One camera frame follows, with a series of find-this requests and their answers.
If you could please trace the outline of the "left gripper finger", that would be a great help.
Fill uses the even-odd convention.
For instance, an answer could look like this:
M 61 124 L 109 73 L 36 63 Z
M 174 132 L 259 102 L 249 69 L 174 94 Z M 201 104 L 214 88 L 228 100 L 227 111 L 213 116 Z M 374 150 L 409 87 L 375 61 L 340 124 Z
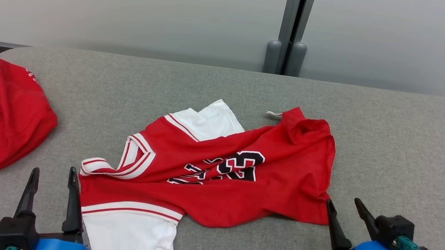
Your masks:
M 70 167 L 68 178 L 68 203 L 66 218 L 62 223 L 62 232 L 64 234 L 81 236 L 83 233 L 83 221 L 80 202 L 80 185 L 78 174 L 75 167 Z
M 16 218 L 25 218 L 30 217 L 35 219 L 36 216 L 33 212 L 34 198 L 35 194 L 38 191 L 40 178 L 40 170 L 39 167 L 35 167 L 28 178 L 26 187 L 24 188 L 23 194 L 21 195 L 21 199 L 16 208 L 14 219 Z

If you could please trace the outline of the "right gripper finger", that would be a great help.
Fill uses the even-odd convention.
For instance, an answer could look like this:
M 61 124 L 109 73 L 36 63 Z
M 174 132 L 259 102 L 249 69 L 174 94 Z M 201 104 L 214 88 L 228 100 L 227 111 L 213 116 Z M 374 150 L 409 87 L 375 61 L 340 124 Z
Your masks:
M 327 201 L 327 216 L 328 228 L 330 234 L 330 242 L 332 250 L 349 250 L 352 248 L 352 243 L 346 238 L 342 227 L 337 218 L 337 211 L 332 200 Z
M 360 219 L 362 219 L 366 225 L 371 240 L 377 240 L 378 228 L 376 226 L 375 218 L 360 198 L 355 198 L 354 203 Z

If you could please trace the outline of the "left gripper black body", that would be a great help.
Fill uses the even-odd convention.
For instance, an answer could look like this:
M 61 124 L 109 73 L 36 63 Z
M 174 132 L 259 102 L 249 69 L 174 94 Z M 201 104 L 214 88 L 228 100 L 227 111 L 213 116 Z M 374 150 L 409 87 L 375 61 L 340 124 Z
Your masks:
M 61 233 L 38 233 L 38 242 L 34 247 L 24 241 L 24 238 L 13 236 L 6 238 L 0 250 L 84 250 L 83 238 L 78 235 Z

